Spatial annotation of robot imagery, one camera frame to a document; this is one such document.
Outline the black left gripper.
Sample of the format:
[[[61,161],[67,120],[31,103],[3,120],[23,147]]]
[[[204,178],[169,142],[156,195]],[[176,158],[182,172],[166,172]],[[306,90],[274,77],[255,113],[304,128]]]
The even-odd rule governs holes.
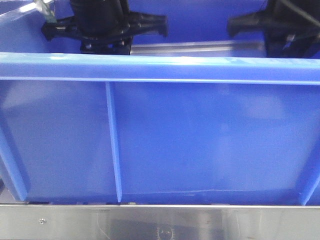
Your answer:
[[[168,18],[131,11],[123,20],[111,24],[107,20],[70,16],[55,23],[46,22],[41,31],[48,41],[54,38],[80,41],[83,54],[129,55],[136,35],[154,33],[167,37]]]

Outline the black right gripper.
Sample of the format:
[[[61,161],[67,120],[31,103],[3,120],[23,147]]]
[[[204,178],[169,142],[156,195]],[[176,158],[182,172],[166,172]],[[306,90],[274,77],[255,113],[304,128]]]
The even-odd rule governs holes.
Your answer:
[[[262,32],[268,58],[313,58],[320,54],[320,2],[269,0],[264,10],[231,17],[227,32]]]

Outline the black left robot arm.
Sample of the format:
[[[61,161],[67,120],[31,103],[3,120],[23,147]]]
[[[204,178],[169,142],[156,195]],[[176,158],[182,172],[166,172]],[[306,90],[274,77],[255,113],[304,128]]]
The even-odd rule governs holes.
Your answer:
[[[73,16],[46,22],[47,40],[70,38],[81,42],[83,54],[129,55],[134,36],[168,35],[168,18],[131,11],[126,0],[72,0]]]

